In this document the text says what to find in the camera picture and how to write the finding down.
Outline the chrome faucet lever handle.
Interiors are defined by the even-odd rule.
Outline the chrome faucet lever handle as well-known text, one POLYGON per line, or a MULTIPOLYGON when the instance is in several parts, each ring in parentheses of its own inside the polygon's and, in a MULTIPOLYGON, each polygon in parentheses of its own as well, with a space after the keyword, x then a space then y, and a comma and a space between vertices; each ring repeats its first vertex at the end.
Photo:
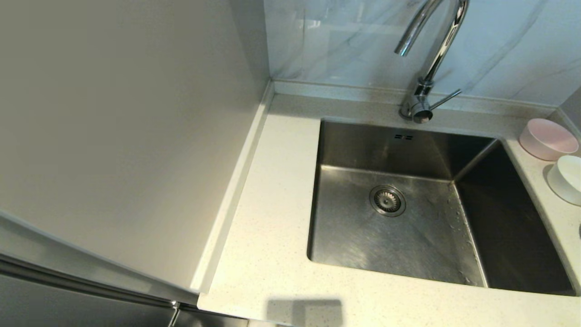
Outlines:
POLYGON ((433 105, 431 105, 429 107, 430 110, 434 110, 437 107, 443 105, 444 103, 450 101, 451 99, 454 99, 454 97, 456 97, 457 95, 460 95, 462 93, 462 89, 457 89, 456 91, 450 93, 449 95, 447 95, 446 97, 442 98, 441 100, 439 100, 438 102, 434 103, 433 105))

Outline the pink bowl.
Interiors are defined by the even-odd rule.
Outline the pink bowl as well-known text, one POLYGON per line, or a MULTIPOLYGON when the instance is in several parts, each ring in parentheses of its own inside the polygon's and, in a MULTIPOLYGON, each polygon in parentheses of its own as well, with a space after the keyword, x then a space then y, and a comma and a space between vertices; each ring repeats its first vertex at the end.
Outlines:
POLYGON ((579 150, 579 141, 560 124, 547 119, 531 119, 521 132, 519 143, 525 151, 543 161, 557 161, 579 150))

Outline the white bowl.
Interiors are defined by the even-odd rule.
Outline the white bowl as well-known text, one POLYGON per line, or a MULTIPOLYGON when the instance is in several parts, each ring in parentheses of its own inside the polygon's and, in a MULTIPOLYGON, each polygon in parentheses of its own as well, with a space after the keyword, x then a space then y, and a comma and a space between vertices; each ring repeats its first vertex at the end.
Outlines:
POLYGON ((581 158, 560 157, 549 169, 547 183, 560 198, 581 207, 581 158))

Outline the round metal sink drain strainer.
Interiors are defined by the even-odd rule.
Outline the round metal sink drain strainer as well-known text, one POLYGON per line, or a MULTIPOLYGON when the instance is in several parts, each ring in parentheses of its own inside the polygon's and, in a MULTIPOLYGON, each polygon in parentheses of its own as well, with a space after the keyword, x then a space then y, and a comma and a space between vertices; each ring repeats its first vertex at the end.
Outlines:
POLYGON ((399 217, 407 206, 404 194, 392 185, 378 185, 372 188, 369 202, 373 209, 384 217, 399 217))

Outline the stainless steel sink basin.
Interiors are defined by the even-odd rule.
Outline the stainless steel sink basin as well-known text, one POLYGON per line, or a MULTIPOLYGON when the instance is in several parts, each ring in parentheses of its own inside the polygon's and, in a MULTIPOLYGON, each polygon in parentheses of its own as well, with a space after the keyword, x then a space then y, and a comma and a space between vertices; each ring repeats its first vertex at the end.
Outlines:
POLYGON ((477 287, 579 296, 517 168, 496 138, 322 120, 308 258, 477 287), (369 193, 392 185, 399 217, 369 193))

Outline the large white cabinet side panel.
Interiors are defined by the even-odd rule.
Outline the large white cabinet side panel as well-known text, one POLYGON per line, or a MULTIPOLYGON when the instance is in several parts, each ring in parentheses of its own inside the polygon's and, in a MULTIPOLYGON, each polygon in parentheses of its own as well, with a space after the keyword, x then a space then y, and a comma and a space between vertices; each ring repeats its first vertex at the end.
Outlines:
POLYGON ((0 217, 207 292, 269 83, 264 0, 0 0, 0 217))

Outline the chrome gooseneck faucet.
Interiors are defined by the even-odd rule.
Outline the chrome gooseneck faucet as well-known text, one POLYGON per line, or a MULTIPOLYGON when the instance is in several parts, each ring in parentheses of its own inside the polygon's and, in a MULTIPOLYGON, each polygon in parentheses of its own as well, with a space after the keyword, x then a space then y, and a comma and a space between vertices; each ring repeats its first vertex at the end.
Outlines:
MULTIPOLYGON (((401 36, 394 53, 401 57, 408 55, 415 41, 419 37, 424 26, 440 6, 443 0, 425 0, 415 13, 404 34, 401 36)), ((429 95, 434 87, 434 77, 438 72, 448 50, 452 47, 467 12, 470 0, 451 0, 452 12, 450 14, 448 29, 441 41, 436 43, 436 50, 428 60, 425 71, 417 78, 415 88, 405 96, 399 106, 399 116, 415 124, 426 124, 433 118, 434 110, 429 107, 429 95)))

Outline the stainless steel appliance front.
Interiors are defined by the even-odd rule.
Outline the stainless steel appliance front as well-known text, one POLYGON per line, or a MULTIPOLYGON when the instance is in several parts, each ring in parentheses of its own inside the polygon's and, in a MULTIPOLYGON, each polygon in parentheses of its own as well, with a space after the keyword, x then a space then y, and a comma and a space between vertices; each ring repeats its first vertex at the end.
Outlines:
POLYGON ((197 300, 0 217, 0 327, 248 327, 197 300))

